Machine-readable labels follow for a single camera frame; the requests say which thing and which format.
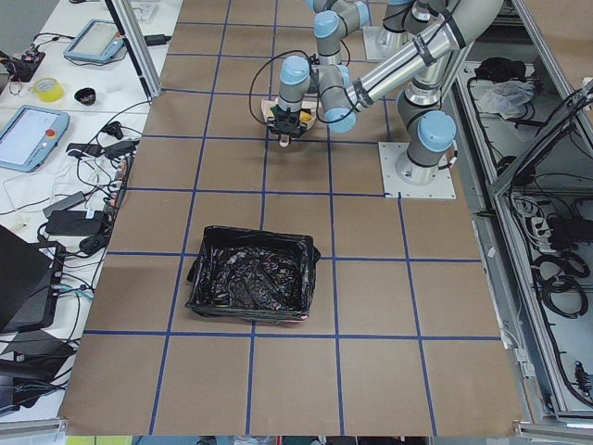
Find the white table surface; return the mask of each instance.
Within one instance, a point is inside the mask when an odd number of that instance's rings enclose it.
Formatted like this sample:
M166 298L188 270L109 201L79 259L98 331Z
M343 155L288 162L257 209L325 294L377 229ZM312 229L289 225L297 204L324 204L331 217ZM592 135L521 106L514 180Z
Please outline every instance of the white table surface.
M140 23L144 35L171 35L183 0L161 0L149 21ZM91 19L111 20L104 2L72 4L69 0L60 0L56 9L42 28L42 32L56 32L65 35L77 35ZM50 39L41 36L36 43ZM130 55L123 60L104 66L77 66L66 60L63 52L70 43L68 39L44 44L41 49L46 53L44 61L35 72L32 80L23 83L20 93L12 95L6 88L0 95L0 108L18 108L23 104L38 107L50 107L65 111L107 111L118 112L130 105L146 100L145 92L138 80ZM150 46L149 53L158 73L161 73L169 45ZM39 79L52 77L62 85L64 96L52 103L43 102L33 91L33 84ZM84 106L74 99L74 93L84 87L96 90L97 100L92 106ZM147 113L148 105L134 109L134 112Z
M179 10L183 0L157 1L157 9L149 21L140 22L144 35L160 34L172 35ZM89 2L71 4L69 0L60 0L56 9L46 22L42 32L58 32L66 35L76 35L90 19L111 19L104 2ZM104 67L77 67L63 57L63 50L68 45L65 43L50 43L42 46L46 58L37 70L30 83L24 83L19 95L12 95L8 88L0 95L0 128L15 114L22 105L34 105L44 108L67 111L70 115L68 130L59 140L57 146L38 169L33 172L23 173L0 168L0 213L9 212L27 203L36 202L54 194L73 194L77 191L89 191L90 185L82 184L76 176L76 159L66 155L66 146L69 143L86 143L107 123L115 113L125 108L146 100L144 91L129 55L120 62L115 62ZM168 46L150 47L149 51L155 63L157 72L160 73L167 55ZM62 84L65 95L53 103L42 102L32 91L30 86L43 77L55 77ZM74 93L85 86L91 86L97 91L97 101L90 107L83 106L73 99ZM117 117L117 120L126 127L138 131L144 129L150 107L142 105ZM138 135L124 130L129 138ZM99 138L104 146L114 144L117 139L102 134ZM101 167L107 172L114 172L109 161L105 158L98 160ZM93 170L94 164L81 167L81 177L92 184L104 184L108 181L104 173L97 176ZM60 197L52 198L46 202L27 207L26 209L0 215L0 224L17 234L28 242L36 242L37 228L47 219L43 215L43 208ZM76 210L85 207L95 210L103 209L104 203L100 193L94 194L85 204L77 206ZM77 250L80 237L56 236L52 240L62 243L68 250ZM104 250L96 253L90 259L68 259L69 266L88 266L65 272L79 276L90 281L95 273L97 262L103 257ZM62 284L78 286L77 280L63 277ZM79 321L72 338L82 335L91 301L80 298ZM68 294L58 300L54 322L45 331L57 338L67 338L72 332L76 313L79 311L79 302L74 294ZM0 339L9 340L14 335L0 336ZM70 369L74 357L69 358L60 373ZM66 381L68 376L61 378L56 384ZM63 400L64 391L59 391L49 396L41 397L33 407L21 408L19 411L3 415L0 422L17 422L25 420L41 420L57 416L59 406Z

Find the tablet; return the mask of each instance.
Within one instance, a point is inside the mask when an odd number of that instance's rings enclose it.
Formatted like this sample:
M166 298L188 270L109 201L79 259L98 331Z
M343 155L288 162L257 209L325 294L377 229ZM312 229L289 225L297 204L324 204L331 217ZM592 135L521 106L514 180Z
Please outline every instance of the tablet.
M0 131L0 167L30 172L39 167L68 129L69 114L23 105Z
M64 50L64 57L100 65L111 61L122 47L115 23L92 19Z

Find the white cloth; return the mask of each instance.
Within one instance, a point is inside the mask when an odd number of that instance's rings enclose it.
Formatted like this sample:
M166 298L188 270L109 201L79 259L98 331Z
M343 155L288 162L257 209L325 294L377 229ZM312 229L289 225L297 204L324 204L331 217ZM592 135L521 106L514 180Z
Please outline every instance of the white cloth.
M477 102L484 113L498 113L502 118L517 118L525 113L524 104L534 96L531 83L508 81L496 83Z

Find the screen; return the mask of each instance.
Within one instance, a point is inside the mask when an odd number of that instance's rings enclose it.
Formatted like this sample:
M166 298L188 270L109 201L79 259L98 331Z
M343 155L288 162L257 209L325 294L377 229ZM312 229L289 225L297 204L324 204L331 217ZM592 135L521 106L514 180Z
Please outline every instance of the screen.
M59 115L25 109L0 138L0 161L24 164Z
M52 261L36 247L0 225L0 329L38 292Z
M105 52L105 48L113 42L117 31L118 29L113 23L95 22L70 51L89 56L100 56Z

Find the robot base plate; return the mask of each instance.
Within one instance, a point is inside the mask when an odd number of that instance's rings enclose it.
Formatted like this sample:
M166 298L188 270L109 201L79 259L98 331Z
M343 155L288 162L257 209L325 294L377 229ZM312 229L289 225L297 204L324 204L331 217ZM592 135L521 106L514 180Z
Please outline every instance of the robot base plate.
M414 199L455 199L455 188L448 169L439 170L436 178L428 185L413 185L403 181L396 173L396 161L408 149L407 143L379 143L381 172L385 197Z
M395 53L395 50L385 51L385 47L378 44L382 32L383 28L378 26L365 26L362 28L364 51L369 62L382 62Z

